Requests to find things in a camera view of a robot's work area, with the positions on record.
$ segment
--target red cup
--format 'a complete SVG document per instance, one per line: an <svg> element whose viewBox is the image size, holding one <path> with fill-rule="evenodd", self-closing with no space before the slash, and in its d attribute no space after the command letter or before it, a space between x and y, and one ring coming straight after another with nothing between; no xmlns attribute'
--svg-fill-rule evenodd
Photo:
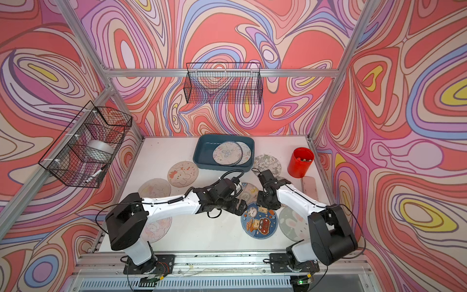
<svg viewBox="0 0 467 292"><path fill-rule="evenodd" d="M308 168L315 159L313 152L305 147L300 147L293 150L292 157L290 158L289 167L287 171L295 178L302 178L305 176Z"/></svg>

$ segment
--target wire mesh basket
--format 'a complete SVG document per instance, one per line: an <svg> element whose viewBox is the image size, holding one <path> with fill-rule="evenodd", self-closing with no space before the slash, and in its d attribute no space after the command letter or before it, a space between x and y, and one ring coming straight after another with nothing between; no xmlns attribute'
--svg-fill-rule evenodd
<svg viewBox="0 0 467 292"><path fill-rule="evenodd" d="M131 124L128 114L94 107L51 162L39 164L66 186L99 188Z"/></svg>
<svg viewBox="0 0 467 292"><path fill-rule="evenodd" d="M261 64L187 63L183 90L187 103L261 104Z"/></svg>

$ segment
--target coaster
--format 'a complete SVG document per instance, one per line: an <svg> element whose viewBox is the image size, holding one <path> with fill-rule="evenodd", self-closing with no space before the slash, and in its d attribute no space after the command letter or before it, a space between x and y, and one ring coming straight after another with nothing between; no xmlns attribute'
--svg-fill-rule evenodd
<svg viewBox="0 0 467 292"><path fill-rule="evenodd" d="M241 147L234 141L224 142L214 149L212 157L221 165L235 165L242 159Z"/></svg>
<svg viewBox="0 0 467 292"><path fill-rule="evenodd" d="M167 173L167 180L176 187L191 185L198 177L199 169L191 161L181 161L174 164Z"/></svg>
<svg viewBox="0 0 467 292"><path fill-rule="evenodd" d="M141 232L141 239L153 243L163 238L172 225L172 217L146 224Z"/></svg>
<svg viewBox="0 0 467 292"><path fill-rule="evenodd" d="M265 171L266 169L271 170L274 177L277 177L281 174L282 166L279 160L272 155L263 154L255 157L253 162L253 167L257 168L259 171Z"/></svg>
<svg viewBox="0 0 467 292"><path fill-rule="evenodd" d="M245 200L247 205L251 203L256 203L256 198L258 197L258 188L252 185L251 183L241 183L241 194L238 196L239 200Z"/></svg>
<svg viewBox="0 0 467 292"><path fill-rule="evenodd" d="M279 214L279 227L282 233L295 242L310 238L308 221L290 207L285 207Z"/></svg>
<svg viewBox="0 0 467 292"><path fill-rule="evenodd" d="M258 207L256 203L248 205L240 218L243 230L251 237L265 239L277 229L277 215L273 210Z"/></svg>
<svg viewBox="0 0 467 292"><path fill-rule="evenodd" d="M172 187L163 178L153 178L142 184L138 189L141 198L163 198L170 196Z"/></svg>
<svg viewBox="0 0 467 292"><path fill-rule="evenodd" d="M243 142L237 142L237 143L240 145L241 151L242 151L242 157L241 157L240 162L238 162L238 165L247 163L248 160L250 160L251 158L251 149L248 147L248 145L246 145Z"/></svg>

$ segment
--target pink wall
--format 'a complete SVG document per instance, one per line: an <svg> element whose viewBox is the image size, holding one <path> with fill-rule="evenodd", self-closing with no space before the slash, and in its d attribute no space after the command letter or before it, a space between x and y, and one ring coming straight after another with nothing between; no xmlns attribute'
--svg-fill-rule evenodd
<svg viewBox="0 0 467 292"><path fill-rule="evenodd" d="M184 78L114 78L145 136L305 135L331 78L280 77L258 104L187 104Z"/></svg>
<svg viewBox="0 0 467 292"><path fill-rule="evenodd" d="M53 1L8 3L0 4L1 209L81 107L102 91ZM130 132L99 189L46 182L0 241L1 292L60 289L93 244L93 220L113 200L135 152Z"/></svg>
<svg viewBox="0 0 467 292"><path fill-rule="evenodd" d="M360 15L356 0L80 2L75 7L109 68L250 62L337 68ZM304 135L330 78L264 78L263 103L186 105L183 78L115 78L141 133Z"/></svg>
<svg viewBox="0 0 467 292"><path fill-rule="evenodd" d="M466 2L382 1L314 136L384 291L467 290L466 40Z"/></svg>

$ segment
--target plastic tray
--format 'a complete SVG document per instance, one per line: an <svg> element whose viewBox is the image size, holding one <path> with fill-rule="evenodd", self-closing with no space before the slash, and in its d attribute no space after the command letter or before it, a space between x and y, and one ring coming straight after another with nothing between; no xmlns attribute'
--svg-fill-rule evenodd
<svg viewBox="0 0 467 292"><path fill-rule="evenodd" d="M250 159L244 164L231 166L220 165L215 162L214 158L212 157L212 153L217 146L225 141L244 142L251 149ZM232 169L241 169L247 172L253 166L254 157L255 142L250 137L206 134L202 135L198 140L198 144L196 144L195 154L193 154L193 162L202 169L210 169L214 171L230 171Z"/></svg>

